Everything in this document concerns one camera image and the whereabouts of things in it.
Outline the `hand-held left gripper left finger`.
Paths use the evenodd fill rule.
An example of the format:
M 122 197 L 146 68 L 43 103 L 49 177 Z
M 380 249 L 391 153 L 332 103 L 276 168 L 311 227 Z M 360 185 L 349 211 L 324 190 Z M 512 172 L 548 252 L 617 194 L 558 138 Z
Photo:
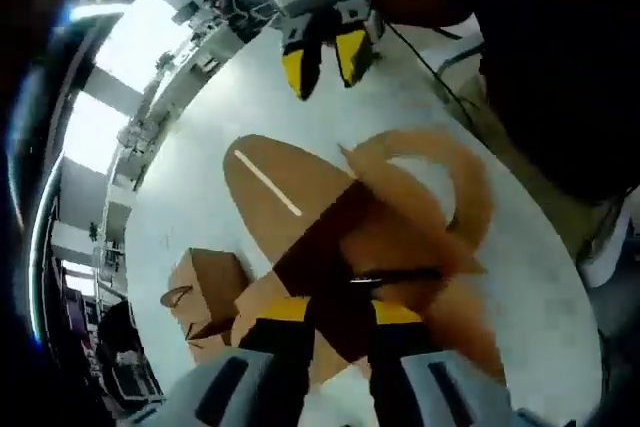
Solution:
M 136 426 L 296 426 L 308 393 L 313 327 L 310 299 L 271 303 L 236 347 L 184 375 Z

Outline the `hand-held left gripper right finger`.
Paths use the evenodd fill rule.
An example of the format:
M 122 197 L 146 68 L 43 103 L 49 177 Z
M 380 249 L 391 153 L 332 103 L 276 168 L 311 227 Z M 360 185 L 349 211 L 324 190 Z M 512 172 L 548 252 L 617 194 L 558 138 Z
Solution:
M 508 389 L 454 350 L 438 349 L 421 318 L 373 301 L 369 390 L 381 426 L 544 426 Z

